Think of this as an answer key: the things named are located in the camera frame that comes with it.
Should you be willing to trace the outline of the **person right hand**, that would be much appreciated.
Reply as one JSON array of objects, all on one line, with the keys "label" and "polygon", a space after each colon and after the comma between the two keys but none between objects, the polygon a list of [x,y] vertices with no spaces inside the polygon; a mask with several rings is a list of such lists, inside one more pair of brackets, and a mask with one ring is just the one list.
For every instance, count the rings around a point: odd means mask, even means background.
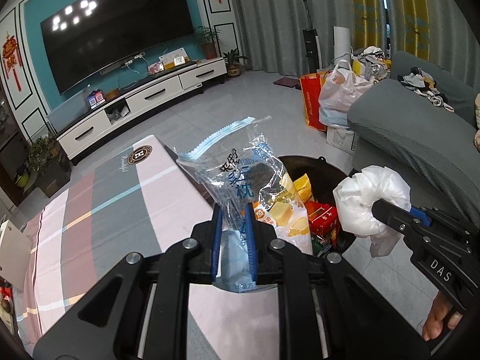
[{"label": "person right hand", "polygon": [[463,315],[455,312],[448,316],[451,310],[452,304],[450,301],[441,292],[438,292],[422,328],[421,335],[425,341],[438,338],[444,327],[447,327],[450,331],[455,329]]}]

